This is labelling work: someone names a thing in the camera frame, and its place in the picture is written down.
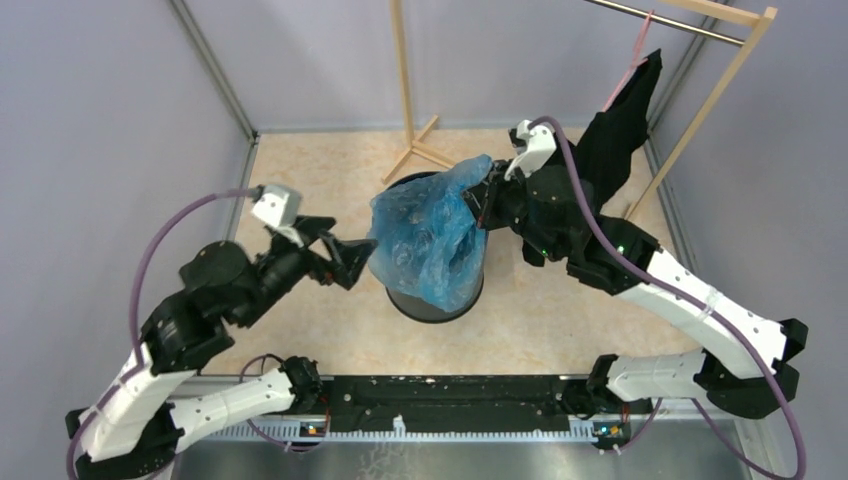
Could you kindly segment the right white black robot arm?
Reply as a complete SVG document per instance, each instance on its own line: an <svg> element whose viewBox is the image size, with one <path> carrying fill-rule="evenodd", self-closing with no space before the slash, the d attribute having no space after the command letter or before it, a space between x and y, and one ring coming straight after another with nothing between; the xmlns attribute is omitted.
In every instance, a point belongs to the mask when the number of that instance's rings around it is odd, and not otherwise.
<svg viewBox="0 0 848 480"><path fill-rule="evenodd" d="M564 261L580 284L662 317L695 342L680 354L599 357L582 397L590 412L683 398L762 419L796 397L792 360L806 346L803 322L764 318L729 299L645 230L600 213L593 185L564 166L526 175L498 162L462 197L479 226L517 234L528 263Z"/></svg>

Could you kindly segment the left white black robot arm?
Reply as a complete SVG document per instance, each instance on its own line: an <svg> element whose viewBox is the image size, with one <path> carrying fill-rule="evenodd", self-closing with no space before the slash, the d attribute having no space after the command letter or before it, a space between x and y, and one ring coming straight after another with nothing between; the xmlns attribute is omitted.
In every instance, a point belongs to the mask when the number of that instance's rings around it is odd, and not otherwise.
<svg viewBox="0 0 848 480"><path fill-rule="evenodd" d="M268 413L304 414L325 392L314 360L292 356L258 378L194 399L174 391L234 341L301 280L351 289L377 243L340 240L334 219L298 216L299 242L276 232L255 258L232 241L211 243L179 275L140 329L139 348L93 406L68 413L73 479L139 479L155 474L193 444Z"/></svg>

